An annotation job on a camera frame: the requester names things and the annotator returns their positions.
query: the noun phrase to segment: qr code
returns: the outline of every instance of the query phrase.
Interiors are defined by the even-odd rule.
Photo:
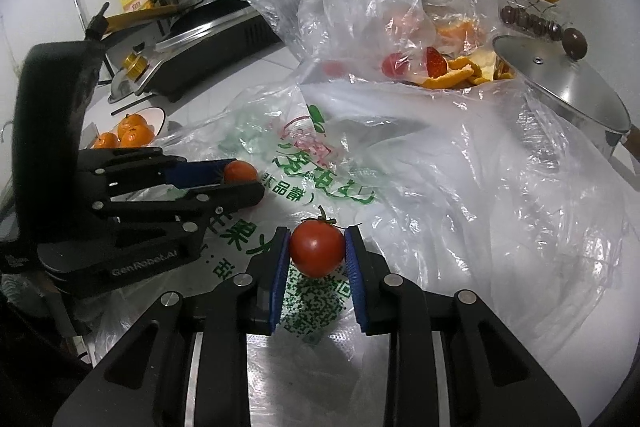
[[[337,319],[350,298],[351,288],[342,266],[322,279],[310,279],[291,265],[280,324],[298,337],[309,335]]]

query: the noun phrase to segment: white bowl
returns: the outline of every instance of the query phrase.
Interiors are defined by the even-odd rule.
[[[142,118],[146,120],[146,124],[154,132],[156,137],[164,136],[166,134],[167,129],[167,120],[166,113],[164,109],[161,107],[147,107],[146,109],[141,109],[136,113],[124,113],[122,118],[126,116],[131,116],[132,114],[139,114]],[[112,132],[114,135],[118,135],[118,125],[110,129],[108,132]]]

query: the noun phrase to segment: white table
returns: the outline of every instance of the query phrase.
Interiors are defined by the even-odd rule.
[[[296,59],[286,48],[270,48],[213,75],[177,103],[155,97],[135,106],[135,112],[153,105],[162,107],[170,122],[193,124],[221,112],[243,89],[283,80]],[[118,107],[134,100],[133,95],[114,105],[107,103],[108,89],[87,111],[85,124],[93,121],[102,132],[113,128],[124,116],[110,116]],[[619,146],[614,154],[616,169],[634,186],[640,186],[640,165]],[[629,192],[635,191],[629,185]],[[632,216],[640,224],[640,203]],[[640,338],[640,256],[625,248],[618,268],[618,281],[607,290],[596,309],[566,345],[545,364],[545,369],[574,404],[588,425],[617,391],[631,365]]]

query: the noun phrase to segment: lid knob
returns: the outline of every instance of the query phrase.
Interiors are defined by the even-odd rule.
[[[587,39],[575,28],[567,28],[562,33],[564,52],[573,60],[580,60],[587,54]]]

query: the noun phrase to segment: pot lid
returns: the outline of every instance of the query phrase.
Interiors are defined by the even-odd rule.
[[[529,84],[569,109],[620,134],[631,129],[629,113],[616,91],[587,62],[569,58],[557,43],[500,35],[494,38],[494,51]]]

